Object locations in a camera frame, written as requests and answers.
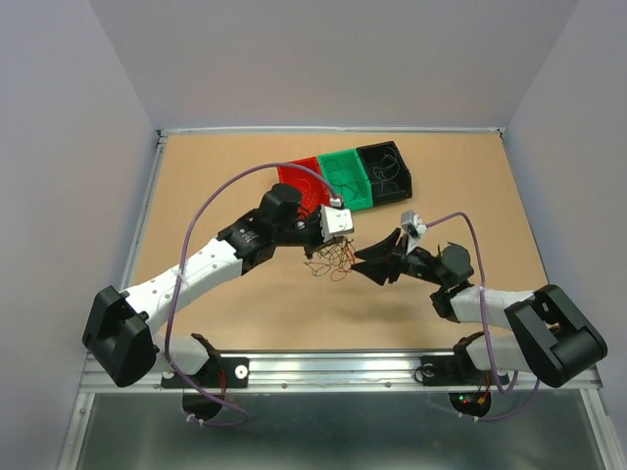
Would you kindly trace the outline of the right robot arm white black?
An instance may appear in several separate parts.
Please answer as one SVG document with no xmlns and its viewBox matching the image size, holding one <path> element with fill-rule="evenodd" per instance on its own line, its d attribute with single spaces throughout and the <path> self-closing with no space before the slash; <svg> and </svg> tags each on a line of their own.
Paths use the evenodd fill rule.
<svg viewBox="0 0 627 470">
<path fill-rule="evenodd" d="M 395 229 L 383 241 L 356 253 L 353 270 L 379 286 L 401 276 L 437 285 L 430 300 L 438 315 L 454 323 L 479 323 L 505 330 L 502 336 L 479 333 L 458 344 L 451 370 L 472 382 L 485 370 L 534 374 L 559 388 L 606 358 L 601 333 L 557 285 L 536 291 L 483 289 L 470 282 L 474 273 L 466 248 L 451 243 L 437 254 L 412 246 Z"/>
</svg>

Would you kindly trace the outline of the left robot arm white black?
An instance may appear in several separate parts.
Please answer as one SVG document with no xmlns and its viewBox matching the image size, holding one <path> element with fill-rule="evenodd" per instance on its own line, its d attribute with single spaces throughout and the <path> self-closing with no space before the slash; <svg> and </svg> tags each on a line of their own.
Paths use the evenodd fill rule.
<svg viewBox="0 0 627 470">
<path fill-rule="evenodd" d="M 350 210 L 337 198 L 302 215 L 301 192 L 277 183 L 255 209 L 220 230 L 193 255 L 123 291 L 108 286 L 90 309 L 82 343 L 119 387 L 143 378 L 165 347 L 154 338 L 181 308 L 216 286 L 270 260 L 279 247 L 301 247 L 306 257 L 354 230 Z"/>
</svg>

